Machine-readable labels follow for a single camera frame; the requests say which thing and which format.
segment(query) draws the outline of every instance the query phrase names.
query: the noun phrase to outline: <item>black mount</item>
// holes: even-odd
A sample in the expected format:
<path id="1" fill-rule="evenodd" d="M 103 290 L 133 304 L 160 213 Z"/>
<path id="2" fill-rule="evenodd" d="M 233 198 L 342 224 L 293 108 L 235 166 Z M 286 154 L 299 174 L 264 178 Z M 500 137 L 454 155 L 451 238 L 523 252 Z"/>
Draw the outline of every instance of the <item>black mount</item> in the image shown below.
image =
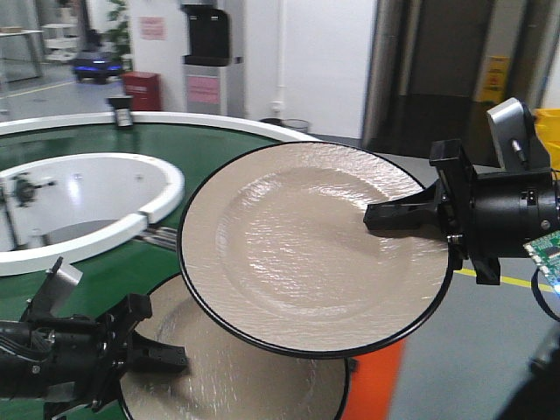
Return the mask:
<path id="1" fill-rule="evenodd" d="M 0 321 L 0 398 L 42 399 L 45 420 L 103 409 L 119 397 L 129 370 L 188 373 L 183 347 L 134 331 L 152 315 L 148 296 L 129 294 L 97 318 L 56 318 L 80 277 L 59 258 L 19 322 Z"/>
<path id="2" fill-rule="evenodd" d="M 526 143 L 543 153 L 534 134 Z M 478 284 L 500 284 L 498 258 L 527 257 L 524 243 L 560 229 L 550 159 L 548 165 L 540 158 L 531 166 L 526 158 L 529 150 L 515 156 L 524 161 L 519 171 L 478 174 L 459 140 L 434 142 L 430 165 L 438 180 L 418 194 L 367 206 L 367 229 L 375 233 L 439 226 L 449 243 L 454 270 L 470 258 Z"/>

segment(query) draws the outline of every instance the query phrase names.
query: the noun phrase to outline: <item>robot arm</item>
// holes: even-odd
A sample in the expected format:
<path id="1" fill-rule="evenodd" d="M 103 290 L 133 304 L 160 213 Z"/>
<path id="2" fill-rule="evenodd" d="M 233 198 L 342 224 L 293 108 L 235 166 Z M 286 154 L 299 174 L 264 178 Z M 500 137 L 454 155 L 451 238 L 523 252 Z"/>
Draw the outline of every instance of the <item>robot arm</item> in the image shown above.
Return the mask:
<path id="1" fill-rule="evenodd" d="M 134 331 L 151 317 L 145 295 L 129 294 L 97 318 L 57 318 L 80 277 L 59 258 L 19 322 L 0 321 L 0 398 L 41 399 L 45 419 L 80 407 L 101 410 L 118 397 L 127 370 L 178 375 L 188 369 L 183 347 Z"/>

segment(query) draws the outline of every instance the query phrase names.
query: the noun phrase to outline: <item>green table surface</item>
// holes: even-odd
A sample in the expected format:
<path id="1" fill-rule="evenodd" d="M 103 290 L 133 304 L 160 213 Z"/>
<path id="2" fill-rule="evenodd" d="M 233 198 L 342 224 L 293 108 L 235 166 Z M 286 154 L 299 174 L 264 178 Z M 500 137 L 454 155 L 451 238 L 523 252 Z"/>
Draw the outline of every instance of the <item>green table surface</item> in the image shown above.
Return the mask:
<path id="1" fill-rule="evenodd" d="M 178 228 L 186 202 L 206 177 L 230 159 L 273 143 L 276 141 L 240 131 L 180 124 L 141 123 L 130 131 L 116 130 L 112 124 L 43 129 L 0 136 L 0 171 L 78 153 L 127 152 L 162 158 L 185 175 L 182 203 L 159 223 Z M 118 187 L 118 179 L 108 185 L 110 190 Z M 74 266 L 84 274 L 60 316 L 75 313 L 97 316 L 125 294 L 145 293 L 178 273 L 179 259 L 170 250 L 132 240 Z M 26 299 L 35 294 L 44 279 L 43 272 L 1 277 L 0 319 L 17 320 Z M 20 418 L 42 419 L 42 402 L 0 402 L 1 420 Z M 96 415 L 89 409 L 81 409 L 68 416 L 68 419 L 90 418 L 124 419 L 125 416 L 118 404 Z"/>

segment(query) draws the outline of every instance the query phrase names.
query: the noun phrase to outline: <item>yellow floor line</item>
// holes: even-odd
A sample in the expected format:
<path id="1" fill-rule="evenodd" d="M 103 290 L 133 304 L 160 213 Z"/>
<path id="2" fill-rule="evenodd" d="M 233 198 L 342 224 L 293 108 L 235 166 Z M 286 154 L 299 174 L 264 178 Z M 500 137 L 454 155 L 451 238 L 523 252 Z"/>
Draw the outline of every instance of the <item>yellow floor line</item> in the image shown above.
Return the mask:
<path id="1" fill-rule="evenodd" d="M 459 274 L 464 274 L 465 276 L 476 277 L 476 272 L 473 269 L 460 269 L 457 272 Z M 505 284 L 531 288 L 531 282 L 529 280 L 521 280 L 520 278 L 507 276 L 500 277 L 500 280 Z M 539 289 L 541 289 L 541 291 L 553 291 L 552 287 L 548 286 L 547 284 L 539 284 Z"/>
<path id="2" fill-rule="evenodd" d="M 52 86 L 47 86 L 47 87 L 40 87 L 38 89 L 33 89 L 33 90 L 26 90 L 25 92 L 19 92 L 17 94 L 9 94 L 7 97 L 8 98 L 15 98 L 16 96 L 21 96 L 21 95 L 28 95 L 28 94 L 35 94 L 37 92 L 41 92 L 43 90 L 48 90 L 48 89 L 54 89 L 54 88 L 60 88 L 62 86 L 67 86 L 67 85 L 72 85 L 74 84 L 75 81 L 68 81 L 66 83 L 60 83 L 59 85 L 52 85 Z"/>

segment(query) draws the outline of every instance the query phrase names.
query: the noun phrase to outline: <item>red box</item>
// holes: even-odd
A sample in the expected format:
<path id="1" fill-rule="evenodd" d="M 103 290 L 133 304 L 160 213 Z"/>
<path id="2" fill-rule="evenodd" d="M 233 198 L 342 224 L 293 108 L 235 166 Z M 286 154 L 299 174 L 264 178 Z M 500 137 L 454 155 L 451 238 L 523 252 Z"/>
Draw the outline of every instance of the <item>red box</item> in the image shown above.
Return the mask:
<path id="1" fill-rule="evenodd" d="M 159 74 L 128 72 L 121 75 L 124 93 L 132 96 L 133 111 L 161 111 Z"/>

